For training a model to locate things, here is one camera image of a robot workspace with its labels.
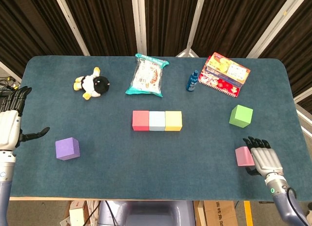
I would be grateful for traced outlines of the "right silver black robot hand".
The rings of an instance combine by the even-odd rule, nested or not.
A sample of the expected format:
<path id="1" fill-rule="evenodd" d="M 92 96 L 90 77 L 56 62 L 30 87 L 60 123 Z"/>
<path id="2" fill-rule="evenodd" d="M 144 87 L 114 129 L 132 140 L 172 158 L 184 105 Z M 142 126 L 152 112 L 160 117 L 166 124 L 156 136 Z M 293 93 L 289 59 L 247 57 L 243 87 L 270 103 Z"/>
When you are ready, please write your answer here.
<path id="1" fill-rule="evenodd" d="M 272 173 L 281 176 L 284 175 L 283 167 L 277 153 L 271 148 L 267 140 L 249 136 L 248 138 L 243 138 L 243 141 L 252 155 L 255 166 L 254 169 L 245 168 L 249 175 L 261 175 L 264 179 Z"/>

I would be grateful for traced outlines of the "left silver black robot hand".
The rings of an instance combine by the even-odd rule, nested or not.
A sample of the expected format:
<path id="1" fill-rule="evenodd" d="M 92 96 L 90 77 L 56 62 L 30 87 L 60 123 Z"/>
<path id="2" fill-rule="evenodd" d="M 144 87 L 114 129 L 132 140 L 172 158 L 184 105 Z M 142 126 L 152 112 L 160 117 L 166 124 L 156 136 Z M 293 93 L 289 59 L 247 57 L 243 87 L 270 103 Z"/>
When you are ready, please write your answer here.
<path id="1" fill-rule="evenodd" d="M 43 137 L 50 130 L 46 127 L 38 133 L 23 134 L 20 128 L 25 101 L 31 91 L 31 87 L 24 86 L 6 96 L 0 103 L 1 151 L 13 151 L 21 142 Z"/>

